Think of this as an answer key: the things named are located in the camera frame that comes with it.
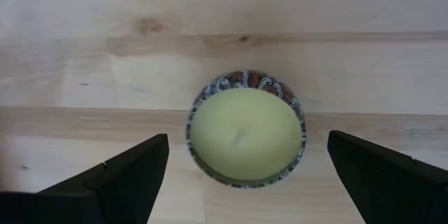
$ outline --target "wooden plank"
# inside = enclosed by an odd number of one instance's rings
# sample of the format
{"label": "wooden plank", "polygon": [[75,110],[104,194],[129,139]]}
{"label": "wooden plank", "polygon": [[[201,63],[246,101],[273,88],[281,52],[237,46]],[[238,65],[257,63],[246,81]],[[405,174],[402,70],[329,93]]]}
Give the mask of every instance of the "wooden plank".
{"label": "wooden plank", "polygon": [[151,220],[156,223],[362,223],[326,151],[343,130],[448,169],[448,116],[307,115],[308,143],[297,169],[259,190],[236,190],[208,178],[190,158],[186,111],[0,108],[0,188],[37,191],[166,132],[167,172]]}
{"label": "wooden plank", "polygon": [[236,69],[289,85],[306,112],[448,114],[439,34],[147,34],[0,41],[0,105],[187,110]]}
{"label": "wooden plank", "polygon": [[146,19],[175,34],[447,31],[447,1],[4,0],[0,9],[14,6],[3,37],[60,39],[124,36]]}

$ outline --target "wood knot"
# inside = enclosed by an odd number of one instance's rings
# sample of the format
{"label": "wood knot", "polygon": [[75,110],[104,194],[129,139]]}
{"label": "wood knot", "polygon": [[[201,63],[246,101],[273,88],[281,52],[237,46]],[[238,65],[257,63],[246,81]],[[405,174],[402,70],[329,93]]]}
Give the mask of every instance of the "wood knot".
{"label": "wood knot", "polygon": [[140,35],[146,35],[151,32],[159,33],[166,27],[154,18],[141,18],[136,21],[136,30]]}
{"label": "wood knot", "polygon": [[241,38],[238,39],[241,42],[246,42],[249,40],[249,36],[242,36]]}

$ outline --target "candle wick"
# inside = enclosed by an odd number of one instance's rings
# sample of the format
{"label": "candle wick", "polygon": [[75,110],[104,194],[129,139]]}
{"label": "candle wick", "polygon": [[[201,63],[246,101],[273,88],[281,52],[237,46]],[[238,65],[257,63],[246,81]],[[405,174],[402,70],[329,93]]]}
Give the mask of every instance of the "candle wick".
{"label": "candle wick", "polygon": [[242,129],[238,132],[238,134],[233,139],[232,145],[236,146],[237,144],[241,143],[243,140],[243,137],[246,135],[246,130]]}

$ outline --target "candle wax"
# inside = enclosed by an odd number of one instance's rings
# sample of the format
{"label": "candle wax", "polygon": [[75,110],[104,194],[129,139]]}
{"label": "candle wax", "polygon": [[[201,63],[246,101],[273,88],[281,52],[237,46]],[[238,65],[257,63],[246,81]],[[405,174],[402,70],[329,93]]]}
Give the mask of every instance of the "candle wax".
{"label": "candle wax", "polygon": [[292,108],[253,88],[208,98],[192,120],[190,139],[198,157],[231,179],[260,180],[294,161],[302,130]]}

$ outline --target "light wood surface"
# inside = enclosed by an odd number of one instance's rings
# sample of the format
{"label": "light wood surface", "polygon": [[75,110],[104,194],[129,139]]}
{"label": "light wood surface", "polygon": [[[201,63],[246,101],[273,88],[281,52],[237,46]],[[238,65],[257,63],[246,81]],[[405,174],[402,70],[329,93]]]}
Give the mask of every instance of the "light wood surface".
{"label": "light wood surface", "polygon": [[150,223],[363,223],[327,154],[330,130],[448,169],[445,115],[317,113],[307,116],[307,149],[285,181],[238,190],[197,168],[185,121],[186,111],[0,108],[1,189],[44,189],[166,132],[171,153]]}
{"label": "light wood surface", "polygon": [[0,41],[0,105],[187,110],[217,75],[257,69],[289,85],[305,112],[448,114],[447,40],[365,36]]}
{"label": "light wood surface", "polygon": [[0,0],[0,106],[187,110],[258,69],[306,112],[448,114],[448,0]]}
{"label": "light wood surface", "polygon": [[[448,0],[0,0],[0,189],[166,132],[151,223],[362,223],[328,131],[448,169],[447,16]],[[184,144],[194,96],[236,69],[276,76],[307,115],[304,158],[268,188],[212,181]]]}

